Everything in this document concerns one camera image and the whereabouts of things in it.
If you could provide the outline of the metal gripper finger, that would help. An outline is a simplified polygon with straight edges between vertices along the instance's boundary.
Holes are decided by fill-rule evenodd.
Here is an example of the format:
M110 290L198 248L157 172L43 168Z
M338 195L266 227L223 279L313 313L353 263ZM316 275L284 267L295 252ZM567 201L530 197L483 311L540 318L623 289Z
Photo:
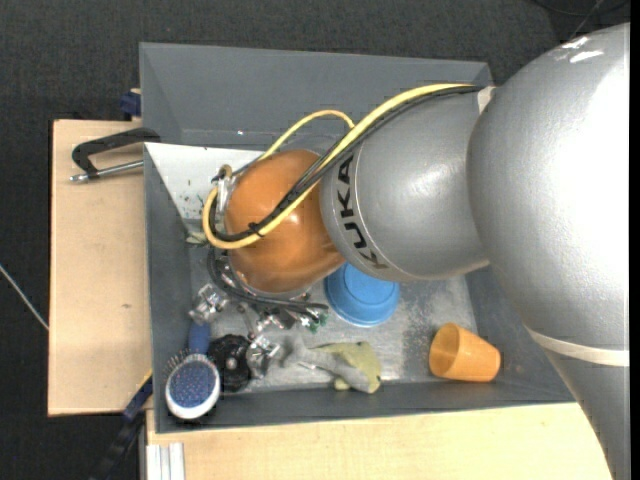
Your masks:
M254 379L265 377L271 361L278 355L281 345L277 344L264 335L256 335L250 339L246 352L246 361Z
M227 306L228 295L219 287L207 283L197 292L189 316L200 325L211 324Z

